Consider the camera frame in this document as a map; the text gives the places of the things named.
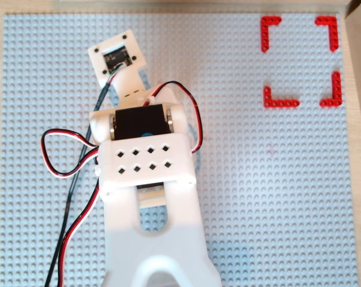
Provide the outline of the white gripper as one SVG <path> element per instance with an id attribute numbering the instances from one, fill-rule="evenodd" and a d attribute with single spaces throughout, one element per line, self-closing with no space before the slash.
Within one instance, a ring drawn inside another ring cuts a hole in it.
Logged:
<path id="1" fill-rule="evenodd" d="M 148 96 L 146 97 L 146 105 L 153 105 L 157 103 L 165 103 L 169 105 L 180 104 L 174 91 L 169 87 L 169 83 L 162 83 L 149 90 Z"/>

